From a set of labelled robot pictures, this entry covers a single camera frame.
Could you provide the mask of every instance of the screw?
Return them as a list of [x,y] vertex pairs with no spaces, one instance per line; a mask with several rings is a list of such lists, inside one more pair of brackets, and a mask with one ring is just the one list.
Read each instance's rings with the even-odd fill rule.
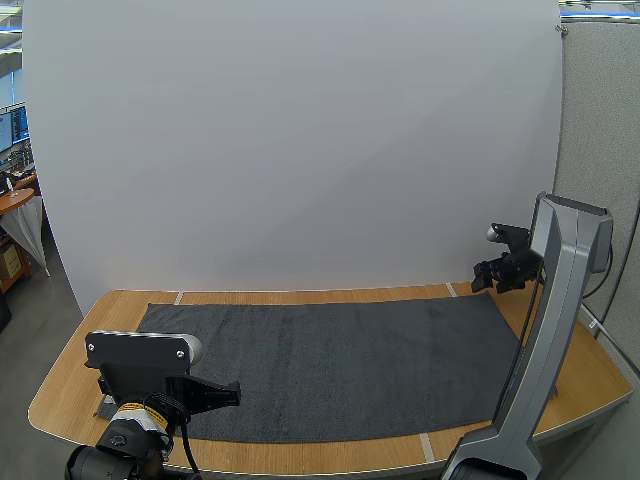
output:
[[121,447],[127,444],[127,439],[123,435],[115,435],[111,438],[111,444],[116,447]]

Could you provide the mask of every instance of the curved wooden desk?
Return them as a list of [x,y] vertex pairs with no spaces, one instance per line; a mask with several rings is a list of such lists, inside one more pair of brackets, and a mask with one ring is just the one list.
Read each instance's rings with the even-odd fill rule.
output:
[[[471,294],[469,284],[455,284],[458,295]],[[496,295],[498,308],[519,333],[531,290]],[[102,398],[99,372],[84,366],[84,337],[92,330],[136,330],[149,303],[303,304],[374,302],[450,296],[446,285],[322,292],[139,292],[113,291],[91,309],[58,357],[29,408],[29,421],[44,432],[78,444],[93,445],[107,421],[93,413]],[[631,387],[600,345],[578,325],[557,382],[559,395],[550,400],[536,430],[544,445],[608,416],[630,394]],[[378,440],[304,444],[251,444],[194,439],[191,448],[202,470],[239,474],[354,474],[358,478],[426,477],[441,468],[460,436],[488,422],[422,435]],[[188,466],[181,441],[169,464]]]
[[33,188],[23,188],[21,190],[14,190],[13,192],[7,192],[0,197],[0,215],[4,215],[24,205],[33,198],[34,193]]

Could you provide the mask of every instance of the computer monitor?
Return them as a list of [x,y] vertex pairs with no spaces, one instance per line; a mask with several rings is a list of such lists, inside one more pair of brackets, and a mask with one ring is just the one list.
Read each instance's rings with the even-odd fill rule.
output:
[[11,111],[11,126],[13,143],[22,142],[29,138],[27,109],[25,107],[20,107]]
[[11,113],[0,115],[0,152],[11,148],[12,142]]

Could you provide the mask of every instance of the gray cubicle wall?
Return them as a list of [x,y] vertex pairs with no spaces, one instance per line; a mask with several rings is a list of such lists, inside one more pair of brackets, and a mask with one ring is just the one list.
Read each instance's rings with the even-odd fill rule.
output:
[[[640,231],[632,231],[640,199],[640,25],[566,26],[555,189],[558,194],[606,206],[614,217],[615,260],[610,279],[585,302],[597,316],[611,295],[625,248],[635,238],[605,326],[640,364]],[[599,342],[640,392],[640,383],[604,335]],[[640,478],[639,441],[640,393],[636,393],[563,478]]]

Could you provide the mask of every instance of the dark gray cloth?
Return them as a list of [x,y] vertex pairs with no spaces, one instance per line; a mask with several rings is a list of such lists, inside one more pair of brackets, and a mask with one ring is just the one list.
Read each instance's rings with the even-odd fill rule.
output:
[[240,381],[239,407],[196,415],[189,424],[192,437],[233,442],[363,440],[488,420],[517,346],[488,294],[149,305],[138,331],[195,335],[204,356],[191,373]]

